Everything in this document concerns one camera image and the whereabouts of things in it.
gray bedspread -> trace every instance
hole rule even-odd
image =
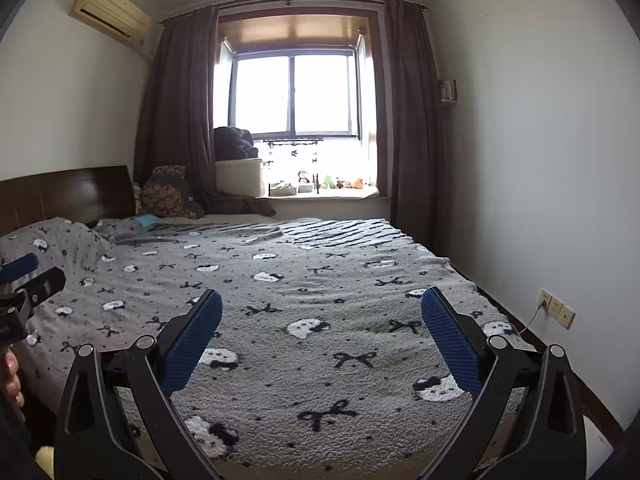
[[[81,344],[125,348],[206,288],[222,294],[218,332],[172,400],[230,480],[414,478],[471,403],[421,323],[430,286],[528,348],[447,259],[382,220],[92,232],[55,219],[0,238],[5,261],[32,250],[67,276],[26,341],[53,403]]]

electrical outlet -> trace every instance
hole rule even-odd
[[[564,307],[564,303],[562,301],[558,300],[558,298],[551,298],[548,313],[558,319],[558,315],[560,314],[562,307]]]
[[[560,314],[558,315],[558,323],[568,329],[571,326],[575,317],[575,312],[571,310],[568,306],[563,305],[560,309]]]
[[[546,290],[542,290],[542,292],[540,292],[540,297],[538,298],[538,306],[542,305],[542,308],[544,309],[545,312],[548,312],[549,310],[549,305],[551,304],[551,300],[554,297],[549,294]]]

power cord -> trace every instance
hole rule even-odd
[[[520,330],[520,331],[518,332],[518,335],[522,335],[522,333],[523,333],[524,331],[526,331],[526,330],[527,330],[527,328],[529,328],[529,327],[531,326],[531,323],[533,323],[533,320],[534,320],[534,319],[536,319],[536,316],[538,315],[538,313],[540,312],[540,310],[541,310],[541,309],[543,309],[543,308],[546,308],[546,301],[545,301],[545,300],[542,300],[542,303],[540,303],[540,304],[538,305],[538,309],[536,310],[536,313],[535,313],[535,314],[533,315],[533,317],[531,318],[531,321],[529,321],[529,322],[527,323],[526,327],[524,327],[522,330]]]

white storage box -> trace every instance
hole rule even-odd
[[[221,160],[216,162],[216,185],[220,191],[238,195],[262,196],[262,159]]]
[[[285,187],[280,187],[282,184],[282,182],[269,184],[269,196],[294,196],[298,194],[298,188],[293,184],[286,184]]]

window glass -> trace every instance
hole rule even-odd
[[[351,133],[358,135],[358,78],[356,76],[356,57],[349,56],[347,58],[349,64],[349,101],[350,101],[350,120]]]
[[[288,110],[288,57],[238,61],[236,127],[252,134],[286,132]]]
[[[220,47],[220,62],[213,71],[213,127],[228,126],[229,91],[231,67],[234,56],[223,43]]]
[[[296,132],[348,132],[348,56],[296,56]]]
[[[318,174],[320,182],[327,176],[354,182],[361,178],[369,183],[367,150],[358,139],[335,139],[327,137],[317,144],[298,141],[271,143],[256,140],[260,158],[268,164],[262,175],[265,182],[298,183],[298,173],[305,171],[309,180]]]

